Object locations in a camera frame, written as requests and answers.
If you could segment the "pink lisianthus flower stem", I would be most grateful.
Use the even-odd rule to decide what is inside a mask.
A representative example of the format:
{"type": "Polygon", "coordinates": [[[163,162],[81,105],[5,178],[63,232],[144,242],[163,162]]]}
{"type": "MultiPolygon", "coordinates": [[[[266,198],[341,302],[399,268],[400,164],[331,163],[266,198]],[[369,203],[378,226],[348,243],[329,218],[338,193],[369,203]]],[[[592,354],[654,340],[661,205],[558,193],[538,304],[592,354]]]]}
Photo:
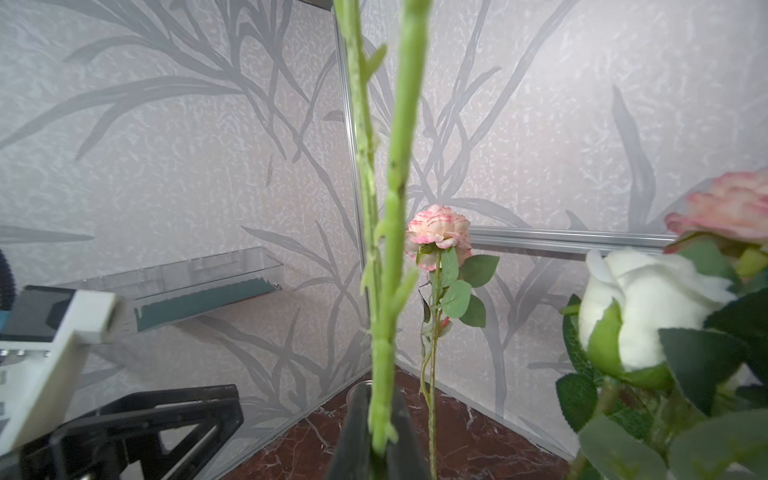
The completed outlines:
{"type": "Polygon", "coordinates": [[[767,270],[767,170],[721,175],[708,190],[689,195],[684,212],[670,213],[664,222],[677,235],[664,248],[666,254],[710,240],[741,279],[762,276],[767,270]]]}

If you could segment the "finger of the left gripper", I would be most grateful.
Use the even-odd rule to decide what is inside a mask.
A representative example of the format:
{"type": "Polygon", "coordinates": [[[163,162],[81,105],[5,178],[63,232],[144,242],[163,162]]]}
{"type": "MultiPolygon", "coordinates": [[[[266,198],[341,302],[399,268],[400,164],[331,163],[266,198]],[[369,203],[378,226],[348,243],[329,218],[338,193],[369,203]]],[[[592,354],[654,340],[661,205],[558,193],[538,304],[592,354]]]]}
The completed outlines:
{"type": "Polygon", "coordinates": [[[3,479],[192,479],[243,424],[236,385],[124,396],[1,456],[3,479]]]}

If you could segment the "white rose stem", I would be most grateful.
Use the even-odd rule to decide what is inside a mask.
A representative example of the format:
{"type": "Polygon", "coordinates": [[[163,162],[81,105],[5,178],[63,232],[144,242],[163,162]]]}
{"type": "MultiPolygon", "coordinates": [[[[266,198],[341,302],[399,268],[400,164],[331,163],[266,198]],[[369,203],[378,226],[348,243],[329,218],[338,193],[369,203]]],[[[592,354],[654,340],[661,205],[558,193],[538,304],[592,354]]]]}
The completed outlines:
{"type": "Polygon", "coordinates": [[[702,242],[588,253],[563,311],[556,384],[579,440],[571,479],[767,475],[767,256],[702,242]]]}

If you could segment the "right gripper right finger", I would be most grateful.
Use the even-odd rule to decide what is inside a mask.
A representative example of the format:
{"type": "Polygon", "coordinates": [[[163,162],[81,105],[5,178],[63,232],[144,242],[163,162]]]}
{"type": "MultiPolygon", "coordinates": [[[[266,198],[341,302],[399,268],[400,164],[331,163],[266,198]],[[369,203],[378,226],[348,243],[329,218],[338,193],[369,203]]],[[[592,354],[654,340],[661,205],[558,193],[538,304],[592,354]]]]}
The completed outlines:
{"type": "Polygon", "coordinates": [[[429,480],[429,464],[421,448],[406,399],[400,391],[393,394],[391,424],[397,433],[397,441],[390,442],[386,450],[388,478],[429,480]]]}

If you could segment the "purple blue glass vase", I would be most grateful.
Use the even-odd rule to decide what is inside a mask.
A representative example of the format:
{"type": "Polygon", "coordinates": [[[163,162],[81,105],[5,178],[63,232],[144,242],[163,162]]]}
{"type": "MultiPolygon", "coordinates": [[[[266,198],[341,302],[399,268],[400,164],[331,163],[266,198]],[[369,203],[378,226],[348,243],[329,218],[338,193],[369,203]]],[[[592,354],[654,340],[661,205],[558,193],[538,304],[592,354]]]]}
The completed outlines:
{"type": "Polygon", "coordinates": [[[371,379],[361,380],[361,381],[355,383],[354,385],[351,386],[351,388],[347,392],[347,395],[346,395],[346,405],[348,407],[351,407],[353,405],[355,399],[358,396],[360,396],[360,395],[362,395],[365,398],[369,398],[371,390],[372,390],[372,380],[371,379]]]}

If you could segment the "pink white carnation stem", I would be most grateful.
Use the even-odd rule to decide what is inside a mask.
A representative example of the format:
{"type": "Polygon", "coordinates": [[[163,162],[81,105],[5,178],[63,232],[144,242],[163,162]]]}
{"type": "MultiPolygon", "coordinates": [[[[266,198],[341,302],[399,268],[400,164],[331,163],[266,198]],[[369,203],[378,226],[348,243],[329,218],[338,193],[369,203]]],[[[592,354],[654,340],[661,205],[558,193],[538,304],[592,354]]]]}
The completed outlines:
{"type": "Polygon", "coordinates": [[[376,142],[367,86],[382,65],[387,48],[381,46],[373,54],[366,53],[359,2],[337,1],[334,9],[347,57],[351,118],[356,139],[355,159],[362,195],[365,266],[361,288],[369,299],[372,347],[372,386],[367,426],[373,454],[384,458],[388,446],[398,440],[397,430],[391,422],[396,325],[418,279],[417,270],[403,270],[406,189],[426,62],[431,4],[428,1],[406,1],[401,10],[387,188],[382,202],[377,200],[376,142]]]}

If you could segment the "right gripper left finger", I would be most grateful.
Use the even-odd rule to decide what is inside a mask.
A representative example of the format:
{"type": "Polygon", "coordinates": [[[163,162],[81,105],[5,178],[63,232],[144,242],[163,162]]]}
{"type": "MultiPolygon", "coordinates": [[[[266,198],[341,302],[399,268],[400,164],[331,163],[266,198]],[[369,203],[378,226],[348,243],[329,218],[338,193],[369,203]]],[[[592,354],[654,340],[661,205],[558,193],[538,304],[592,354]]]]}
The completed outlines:
{"type": "Polygon", "coordinates": [[[325,478],[329,480],[368,480],[371,440],[368,429],[370,397],[358,396],[348,407],[333,457],[325,478]]]}

